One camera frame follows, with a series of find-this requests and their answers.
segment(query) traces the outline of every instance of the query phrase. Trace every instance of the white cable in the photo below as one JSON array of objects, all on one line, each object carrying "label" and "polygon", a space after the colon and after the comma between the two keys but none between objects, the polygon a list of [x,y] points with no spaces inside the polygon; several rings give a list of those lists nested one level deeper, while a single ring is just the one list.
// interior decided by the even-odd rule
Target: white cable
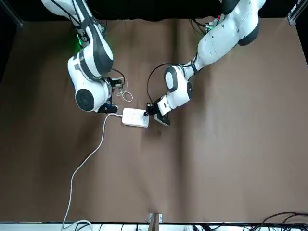
[{"label": "white cable", "polygon": [[[133,99],[134,99],[134,97],[133,97],[133,95],[129,92],[129,91],[127,91],[127,88],[128,88],[128,80],[127,79],[125,79],[125,82],[126,82],[126,88],[125,88],[125,90],[124,91],[122,91],[122,89],[120,88],[120,92],[119,93],[117,93],[116,94],[116,96],[122,96],[122,98],[126,101],[126,102],[133,102]],[[131,96],[131,100],[127,100],[127,99],[125,99],[125,94],[128,94],[128,95],[130,95]]]},{"label": "white cable", "polygon": [[93,225],[91,224],[91,222],[87,221],[87,220],[79,220],[79,221],[76,221],[74,222],[73,224],[70,224],[66,227],[64,227],[64,224],[65,224],[65,221],[66,221],[66,217],[67,217],[67,214],[68,214],[68,211],[69,211],[69,208],[71,206],[71,199],[72,199],[72,188],[73,188],[73,178],[75,176],[75,174],[77,173],[77,171],[86,163],[86,161],[94,154],[96,153],[96,151],[101,147],[102,143],[103,143],[103,139],[104,139],[104,132],[105,132],[105,125],[106,125],[106,121],[108,119],[109,116],[117,116],[117,117],[122,117],[122,115],[118,115],[118,114],[115,114],[115,113],[110,113],[106,116],[105,120],[104,120],[104,124],[103,124],[103,132],[102,132],[102,139],[101,139],[101,142],[100,144],[97,146],[96,149],[94,149],[93,152],[91,152],[88,157],[76,168],[76,170],[74,171],[73,175],[72,175],[72,178],[71,178],[71,185],[70,185],[70,193],[69,193],[69,201],[68,201],[68,206],[67,206],[67,210],[66,210],[66,214],[65,214],[65,217],[64,217],[64,220],[63,220],[63,223],[62,223],[62,227],[61,227],[61,230],[66,230],[68,229],[69,227],[73,226],[73,225],[78,225],[79,223],[87,223],[90,225],[90,228],[91,230],[93,230]]}]

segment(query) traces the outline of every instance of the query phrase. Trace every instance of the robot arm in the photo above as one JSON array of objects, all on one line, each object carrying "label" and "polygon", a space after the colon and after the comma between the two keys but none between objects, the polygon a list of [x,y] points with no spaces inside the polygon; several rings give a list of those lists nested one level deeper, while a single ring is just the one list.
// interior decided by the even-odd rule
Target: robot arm
[{"label": "robot arm", "polygon": [[258,11],[266,0],[223,0],[225,15],[213,29],[208,31],[198,44],[197,55],[185,65],[169,66],[165,71],[165,83],[168,93],[147,104],[145,115],[154,118],[168,126],[168,112],[187,103],[192,94],[189,80],[192,75],[216,62],[227,54],[236,44],[248,45],[258,35]]},{"label": "robot arm", "polygon": [[105,39],[101,24],[92,16],[85,0],[42,0],[54,14],[65,16],[82,38],[83,48],[68,60],[67,68],[75,87],[75,100],[84,111],[117,112],[112,101],[112,90],[122,82],[103,78],[111,71],[113,54]]}]

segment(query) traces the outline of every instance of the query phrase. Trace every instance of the power cord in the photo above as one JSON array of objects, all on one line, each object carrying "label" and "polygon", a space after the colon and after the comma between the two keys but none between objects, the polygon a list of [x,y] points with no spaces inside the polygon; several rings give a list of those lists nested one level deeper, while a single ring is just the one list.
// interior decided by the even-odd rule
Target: power cord
[{"label": "power cord", "polygon": [[[194,60],[192,61],[193,63],[196,62],[197,55],[198,55],[198,52],[196,53],[196,55],[195,55],[195,57],[194,57]],[[149,94],[149,82],[150,82],[150,78],[151,78],[153,72],[154,72],[156,69],[158,69],[158,68],[160,68],[160,67],[162,67],[162,66],[165,66],[165,65],[172,65],[172,66],[178,66],[178,67],[180,67],[180,68],[182,69],[182,71],[183,71],[184,77],[185,77],[185,70],[184,70],[184,67],[190,67],[190,66],[192,66],[191,64],[183,65],[183,64],[163,63],[163,64],[160,64],[160,65],[158,65],[157,67],[155,67],[155,68],[153,69],[153,71],[150,73],[150,75],[149,75],[149,77],[148,77],[148,81],[146,82],[146,93],[148,94],[151,103],[153,103],[153,101],[152,101],[152,98],[151,98],[151,96],[150,96],[150,94]]]},{"label": "power cord", "polygon": [[101,147],[102,143],[103,143],[103,139],[104,139],[104,133],[105,133],[105,126],[106,126],[106,121],[108,119],[109,116],[116,116],[116,117],[122,117],[122,115],[118,115],[118,114],[115,114],[115,113],[110,113],[106,116],[105,120],[104,120],[104,124],[103,124],[103,132],[102,132],[102,139],[101,139],[101,142],[100,144],[97,146],[97,148],[95,148],[89,155],[88,157],[76,168],[76,170],[74,171],[73,175],[72,175],[72,178],[71,178],[71,184],[70,184],[70,193],[69,193],[69,201],[68,201],[68,206],[67,206],[67,210],[66,210],[66,214],[65,214],[65,217],[64,217],[64,220],[63,220],[63,223],[62,223],[62,227],[61,227],[61,230],[66,230],[68,229],[69,227],[73,226],[73,225],[78,225],[80,223],[86,223],[86,225],[90,225],[90,228],[91,230],[93,230],[93,225],[91,224],[91,222],[87,221],[87,220],[79,220],[79,221],[76,221],[74,222],[73,224],[70,224],[66,227],[64,227],[64,224],[65,224],[65,221],[66,221],[66,217],[67,217],[67,214],[68,214],[68,211],[69,211],[69,208],[71,206],[71,200],[72,200],[72,190],[73,190],[73,179],[74,179],[74,176],[75,174],[77,173],[77,171],[86,163],[87,160],[90,159],[91,156],[93,156],[97,150]]}]

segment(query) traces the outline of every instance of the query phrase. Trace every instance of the brown cloth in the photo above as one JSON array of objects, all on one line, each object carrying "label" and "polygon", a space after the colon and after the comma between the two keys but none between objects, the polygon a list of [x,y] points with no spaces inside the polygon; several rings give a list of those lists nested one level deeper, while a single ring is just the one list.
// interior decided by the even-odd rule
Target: brown cloth
[{"label": "brown cloth", "polygon": [[[114,68],[144,109],[149,73],[193,58],[188,20],[108,22]],[[104,114],[78,109],[67,60],[68,22],[26,22],[0,85],[0,221],[61,222],[73,171],[99,143]],[[165,67],[150,80],[166,93]],[[110,77],[118,77],[115,72]],[[236,46],[192,81],[171,126],[108,119],[102,147],[76,174],[68,221],[261,222],[308,208],[308,70],[295,27],[262,19],[253,44]],[[269,222],[281,222],[281,218]]]}]

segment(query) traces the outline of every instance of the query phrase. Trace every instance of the power strip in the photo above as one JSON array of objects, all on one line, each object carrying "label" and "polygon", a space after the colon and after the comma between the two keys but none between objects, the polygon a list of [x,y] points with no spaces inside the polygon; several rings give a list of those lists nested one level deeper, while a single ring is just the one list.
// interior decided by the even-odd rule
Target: power strip
[{"label": "power strip", "polygon": [[135,108],[124,108],[122,123],[128,126],[147,128],[150,116],[144,116],[145,110]]}]

